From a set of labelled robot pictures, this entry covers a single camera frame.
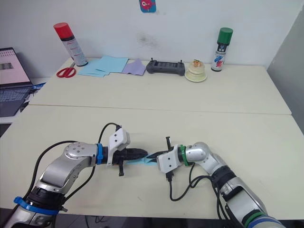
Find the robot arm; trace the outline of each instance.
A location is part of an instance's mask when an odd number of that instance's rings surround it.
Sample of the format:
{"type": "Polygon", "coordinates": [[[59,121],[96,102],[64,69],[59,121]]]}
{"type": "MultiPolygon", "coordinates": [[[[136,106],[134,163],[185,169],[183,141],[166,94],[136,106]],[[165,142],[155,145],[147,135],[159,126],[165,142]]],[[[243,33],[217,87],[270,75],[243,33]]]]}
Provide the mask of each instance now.
{"type": "Polygon", "coordinates": [[[4,228],[16,224],[46,227],[66,201],[68,193],[81,170],[99,164],[119,164],[119,176],[123,176],[123,161],[142,158],[147,152],[141,149],[126,149],[130,136],[124,129],[118,129],[110,136],[109,146],[74,142],[69,144],[60,157],[45,169],[31,193],[23,199],[16,197],[18,207],[4,228]]]}
{"type": "Polygon", "coordinates": [[[203,142],[192,146],[171,147],[167,137],[168,152],[157,156],[160,171],[168,173],[182,163],[199,164],[213,179],[221,196],[226,201],[226,212],[235,224],[251,228],[283,228],[276,219],[267,215],[260,198],[227,166],[223,159],[212,153],[203,142]]]}

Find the scissors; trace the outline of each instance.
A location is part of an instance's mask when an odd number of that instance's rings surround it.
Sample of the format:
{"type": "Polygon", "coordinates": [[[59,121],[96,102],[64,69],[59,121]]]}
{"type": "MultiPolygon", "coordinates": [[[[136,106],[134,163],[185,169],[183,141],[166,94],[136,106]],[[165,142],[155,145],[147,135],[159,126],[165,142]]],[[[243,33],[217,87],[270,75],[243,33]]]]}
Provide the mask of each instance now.
{"type": "Polygon", "coordinates": [[[76,74],[76,69],[74,68],[75,62],[70,65],[70,67],[64,68],[57,72],[57,77],[73,77],[76,74]]]}

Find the red cap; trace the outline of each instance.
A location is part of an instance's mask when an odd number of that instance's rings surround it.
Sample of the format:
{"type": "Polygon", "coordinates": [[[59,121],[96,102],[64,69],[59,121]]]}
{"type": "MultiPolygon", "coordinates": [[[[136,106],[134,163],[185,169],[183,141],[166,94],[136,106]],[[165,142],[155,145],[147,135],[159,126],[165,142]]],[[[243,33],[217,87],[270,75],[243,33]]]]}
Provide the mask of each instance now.
{"type": "Polygon", "coordinates": [[[60,39],[65,39],[73,36],[71,28],[65,22],[55,24],[54,29],[56,33],[59,35],[60,39]]]}

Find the game controller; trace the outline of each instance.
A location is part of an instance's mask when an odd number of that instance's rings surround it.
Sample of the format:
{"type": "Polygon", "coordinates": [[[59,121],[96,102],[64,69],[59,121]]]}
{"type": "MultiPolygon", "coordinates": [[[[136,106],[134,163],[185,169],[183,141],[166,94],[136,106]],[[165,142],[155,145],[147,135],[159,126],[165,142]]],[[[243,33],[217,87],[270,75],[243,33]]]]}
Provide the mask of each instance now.
{"type": "Polygon", "coordinates": [[[180,76],[185,75],[185,65],[181,61],[177,63],[158,62],[156,60],[153,60],[153,58],[151,58],[151,61],[146,66],[146,70],[150,74],[158,72],[158,73],[178,74],[180,76]]]}

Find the spray can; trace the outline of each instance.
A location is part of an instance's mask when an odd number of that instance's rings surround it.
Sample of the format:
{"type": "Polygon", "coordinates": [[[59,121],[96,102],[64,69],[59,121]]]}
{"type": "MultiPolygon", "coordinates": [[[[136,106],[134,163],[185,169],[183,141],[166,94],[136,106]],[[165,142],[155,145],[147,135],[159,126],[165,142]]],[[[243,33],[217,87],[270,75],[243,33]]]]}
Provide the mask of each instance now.
{"type": "Polygon", "coordinates": [[[230,44],[233,30],[230,28],[221,28],[218,34],[218,49],[215,52],[214,58],[211,63],[211,70],[221,71],[225,55],[227,52],[227,47],[230,44]]]}
{"type": "Polygon", "coordinates": [[[54,29],[61,39],[63,45],[66,47],[68,53],[74,60],[77,66],[84,66],[87,64],[86,57],[82,52],[77,40],[72,33],[71,28],[65,22],[54,25],[54,29]]]}

